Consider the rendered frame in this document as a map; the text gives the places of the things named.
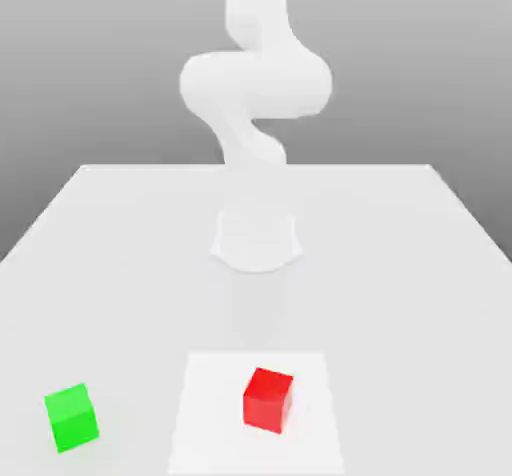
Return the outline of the small red cube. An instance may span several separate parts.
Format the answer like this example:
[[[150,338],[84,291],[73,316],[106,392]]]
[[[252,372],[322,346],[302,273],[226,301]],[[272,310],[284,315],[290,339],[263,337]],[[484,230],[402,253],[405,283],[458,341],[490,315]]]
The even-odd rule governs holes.
[[[257,367],[242,398],[246,425],[281,434],[293,401],[292,375]]]

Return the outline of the small green cube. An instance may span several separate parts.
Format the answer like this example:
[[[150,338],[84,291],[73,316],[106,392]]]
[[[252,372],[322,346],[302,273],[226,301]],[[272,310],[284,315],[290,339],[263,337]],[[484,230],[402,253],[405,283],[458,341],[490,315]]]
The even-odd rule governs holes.
[[[99,437],[95,409],[84,383],[46,395],[44,404],[58,453]]]

